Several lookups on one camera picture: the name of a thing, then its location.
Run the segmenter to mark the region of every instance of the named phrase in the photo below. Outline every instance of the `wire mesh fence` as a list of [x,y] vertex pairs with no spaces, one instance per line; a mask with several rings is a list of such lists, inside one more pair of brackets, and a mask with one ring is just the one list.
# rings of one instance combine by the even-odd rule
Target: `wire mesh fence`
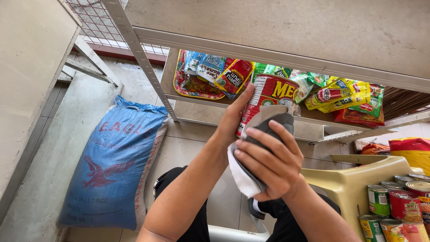
[[[129,49],[118,28],[115,26],[108,11],[100,0],[64,0],[82,22],[84,40],[89,43]],[[169,48],[142,43],[148,53],[167,55]]]

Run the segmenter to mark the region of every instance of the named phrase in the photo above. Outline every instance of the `beige plastic chair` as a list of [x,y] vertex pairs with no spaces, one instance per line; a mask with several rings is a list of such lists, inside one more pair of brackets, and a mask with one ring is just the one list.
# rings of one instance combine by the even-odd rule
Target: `beige plastic chair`
[[322,188],[339,205],[342,217],[364,240],[358,220],[360,214],[369,214],[367,185],[394,181],[395,175],[424,174],[421,168],[412,168],[401,156],[388,155],[331,155],[335,162],[366,164],[344,170],[302,169],[306,181]]

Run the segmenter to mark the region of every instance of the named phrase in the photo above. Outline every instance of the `eagle rice sack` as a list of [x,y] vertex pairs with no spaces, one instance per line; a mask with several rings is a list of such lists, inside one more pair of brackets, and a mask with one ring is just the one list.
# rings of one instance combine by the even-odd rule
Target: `eagle rice sack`
[[117,96],[85,145],[58,225],[140,230],[146,216],[145,181],[167,118],[165,107]]
[[403,156],[409,166],[422,168],[430,176],[430,139],[410,137],[389,140],[391,155]]

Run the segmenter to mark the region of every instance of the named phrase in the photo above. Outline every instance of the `orange bag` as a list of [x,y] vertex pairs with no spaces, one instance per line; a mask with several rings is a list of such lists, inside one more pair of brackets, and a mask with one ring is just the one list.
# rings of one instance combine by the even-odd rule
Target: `orange bag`
[[430,176],[430,139],[410,137],[389,140],[391,155],[403,156],[411,167],[419,167]]
[[361,155],[390,155],[390,147],[382,144],[370,143],[361,149]]

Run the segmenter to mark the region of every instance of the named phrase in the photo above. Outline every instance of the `hand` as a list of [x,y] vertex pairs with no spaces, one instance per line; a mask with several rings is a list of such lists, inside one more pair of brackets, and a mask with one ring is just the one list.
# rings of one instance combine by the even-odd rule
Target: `hand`
[[236,130],[246,104],[254,94],[254,84],[249,83],[245,91],[225,110],[214,137],[227,148],[236,140]]
[[260,202],[293,193],[296,182],[303,178],[299,174],[303,154],[294,137],[274,120],[269,122],[269,127],[281,137],[283,143],[255,128],[248,128],[246,134],[261,142],[273,154],[244,140],[236,141],[238,149],[234,152],[238,161],[267,185],[264,192],[254,196],[254,199]]

